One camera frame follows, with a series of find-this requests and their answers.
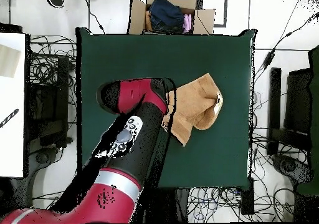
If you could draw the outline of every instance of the cardboard box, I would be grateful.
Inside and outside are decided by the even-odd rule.
[[[145,13],[149,10],[153,1],[154,0],[146,0],[145,4],[140,0],[131,0],[129,34],[140,35],[143,33],[145,30]],[[215,9],[195,10],[196,0],[168,1],[175,6],[179,6],[183,14],[192,15],[194,35],[207,35],[213,33]]]

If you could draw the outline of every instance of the floor tile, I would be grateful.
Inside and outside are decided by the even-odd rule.
[[[256,50],[254,54],[254,63],[255,71],[257,72],[263,63],[268,51],[259,51]],[[276,51],[275,57],[272,63],[268,66],[265,72],[260,71],[256,74],[258,80],[255,82],[254,89],[257,94],[258,99],[261,101],[261,109],[255,111],[258,118],[258,127],[267,126],[267,116],[268,116],[268,103],[266,102],[269,99],[269,72],[272,67],[279,67],[282,70],[282,83],[281,83],[281,94],[286,93],[287,91],[287,77],[289,72],[309,68],[309,59],[308,52],[306,51]],[[280,126],[283,127],[283,120],[285,118],[285,101],[286,96],[281,97],[281,116],[280,116]]]
[[[273,48],[279,41],[289,17],[298,0],[251,0],[250,28],[257,29],[256,48]],[[301,0],[283,35],[300,27],[319,8],[305,7],[305,0]],[[319,23],[313,21],[300,31],[294,32],[284,39],[279,49],[312,49],[319,40],[317,33]]]
[[[64,0],[63,8],[54,8],[46,0],[12,0],[11,23],[31,35],[76,40],[75,28],[88,27],[88,7],[84,0]]]
[[[276,205],[276,211],[274,205],[255,205],[255,215],[251,218],[257,222],[292,222],[293,205]]]
[[[9,24],[9,0],[0,0],[0,23]]]
[[[131,0],[90,0],[90,11],[96,15],[106,34],[126,34]],[[90,16],[90,31],[103,34],[98,23]]]
[[[238,36],[248,29],[249,0],[227,0],[226,27],[215,27],[214,34]]]
[[[74,125],[70,130],[71,134],[76,135]],[[33,197],[38,197],[44,194],[64,191],[72,181],[77,167],[77,141],[74,140],[68,144],[63,151],[63,156],[60,158],[61,152],[57,154],[56,161],[45,169],[41,169],[34,180]]]

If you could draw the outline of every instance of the cable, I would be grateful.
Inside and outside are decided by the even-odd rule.
[[[279,217],[279,214],[278,214],[278,211],[277,211],[277,207],[276,207],[276,204],[277,204],[277,203],[276,203],[276,201],[275,201],[275,196],[276,196],[276,194],[277,194],[278,192],[282,191],[282,190],[287,190],[287,191],[293,193],[294,195],[300,195],[300,196],[302,196],[302,195],[299,194],[299,193],[297,193],[297,192],[294,192],[293,190],[291,190],[291,189],[289,189],[289,188],[280,188],[280,189],[278,189],[278,190],[275,191],[274,196],[273,196],[273,203],[274,203],[275,213],[276,213],[276,216],[278,217],[278,219],[279,219],[281,222],[284,222],[284,221]]]
[[[99,21],[98,21],[96,15],[92,14],[92,12],[91,12],[91,10],[90,10],[90,6],[88,5],[88,1],[85,0],[85,2],[87,3],[88,12],[90,13],[90,15],[92,15],[93,17],[95,17],[95,20],[97,21],[97,24],[98,24],[99,28],[103,31],[103,34],[105,35],[104,28],[103,28],[103,26],[99,23]]]
[[[195,11],[196,11],[196,15],[197,15],[199,21],[202,23],[202,26],[205,28],[205,30],[206,30],[206,32],[208,33],[208,35],[211,35],[211,33],[209,33],[208,30],[206,29],[204,23],[203,23],[203,22],[201,21],[201,19],[199,18],[199,16],[198,16],[198,10],[195,10]]]
[[[30,73],[30,82],[36,83],[40,85],[54,85],[57,86],[57,79],[59,77],[58,75],[58,58],[59,57],[68,57],[70,61],[70,70],[75,69],[75,63],[76,63],[76,57],[75,57],[75,48],[74,48],[74,41],[71,39],[67,39],[66,37],[61,36],[62,39],[59,39],[54,42],[49,42],[48,36],[35,36],[31,39],[31,45],[39,45],[40,51],[34,52],[32,51],[31,54],[31,73]],[[44,42],[35,42],[35,40],[44,39]],[[52,45],[53,44],[61,44],[63,42],[67,41],[68,44],[72,46],[71,50],[69,51],[55,51],[53,53],[52,51]],[[68,74],[69,82],[66,83],[63,79],[60,79],[62,82],[64,81],[64,84],[67,84],[70,93],[68,94],[68,97],[71,98],[71,101],[68,100],[68,97],[65,99],[68,100],[68,103],[70,105],[74,105],[76,109],[76,101],[74,100],[74,91],[75,91],[75,78],[72,77],[70,74]],[[42,97],[41,95],[37,95],[37,98],[40,100],[40,104],[42,103]],[[42,106],[40,106],[40,109],[37,108],[38,112],[42,112]],[[60,140],[65,134],[61,135],[56,141]]]
[[[53,162],[53,163],[57,163],[59,160],[61,160],[61,158],[62,158],[62,156],[63,156],[63,151],[64,151],[64,148],[63,148],[62,151],[61,151],[61,156],[60,156],[60,158],[59,158],[57,161]]]
[[[273,58],[274,58],[274,56],[275,56],[276,47],[283,41],[283,39],[285,39],[286,37],[289,37],[289,36],[292,35],[294,32],[299,31],[299,30],[302,29],[307,23],[312,22],[314,19],[316,19],[316,18],[318,18],[318,17],[319,17],[319,12],[317,12],[317,13],[315,13],[314,15],[312,15],[311,17],[309,17],[309,18],[306,20],[306,22],[305,22],[302,26],[300,26],[298,29],[295,29],[294,31],[287,33],[284,37],[282,37],[282,36],[280,37],[278,43],[276,43],[275,47],[267,54],[267,56],[266,56],[266,58],[265,58],[263,64],[261,65],[261,67],[263,67],[264,69],[263,69],[263,71],[259,74],[259,76],[256,78],[255,83],[257,82],[257,80],[259,79],[259,77],[265,72],[266,68],[268,68],[268,66],[271,64],[271,62],[272,62],[272,60],[273,60]]]

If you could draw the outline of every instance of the black bar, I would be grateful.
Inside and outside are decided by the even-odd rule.
[[[55,142],[57,148],[66,148],[67,146],[67,113],[69,101],[69,58],[58,59],[57,71],[57,103],[55,106],[55,119],[61,120],[61,131],[58,135],[58,141]]]
[[[272,129],[271,134],[272,140],[282,142],[283,144],[290,145],[296,149],[310,151],[312,148],[311,138],[309,135],[284,129]]]
[[[271,68],[269,83],[269,106],[268,106],[268,132],[266,143],[267,155],[273,155],[278,152],[278,141],[273,141],[273,129],[280,128],[280,91],[281,91],[281,68]]]
[[[62,130],[61,120],[53,122],[33,120],[29,125],[31,131],[29,135],[29,140],[34,140],[36,138],[48,136],[50,134],[61,132]]]

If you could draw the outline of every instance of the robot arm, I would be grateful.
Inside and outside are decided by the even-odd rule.
[[[68,213],[31,208],[15,210],[1,224],[130,222],[167,110],[163,81],[113,82],[99,89],[97,100],[113,113],[127,114],[132,109],[135,113],[124,125],[115,121],[116,126],[113,124],[102,135],[90,162],[104,165],[99,166],[98,175],[83,200]],[[116,140],[110,141],[110,132],[114,130]]]

